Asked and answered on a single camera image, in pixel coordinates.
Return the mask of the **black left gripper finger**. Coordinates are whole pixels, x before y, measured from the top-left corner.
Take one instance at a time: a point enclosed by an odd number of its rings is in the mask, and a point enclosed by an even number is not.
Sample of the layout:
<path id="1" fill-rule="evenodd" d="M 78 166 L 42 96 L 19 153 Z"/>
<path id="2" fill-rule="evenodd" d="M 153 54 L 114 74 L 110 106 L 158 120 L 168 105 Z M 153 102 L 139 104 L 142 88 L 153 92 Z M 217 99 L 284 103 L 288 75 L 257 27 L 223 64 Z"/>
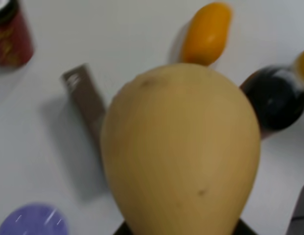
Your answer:
<path id="1" fill-rule="evenodd" d="M 287 235 L 304 235 L 304 186 L 296 203 Z"/>

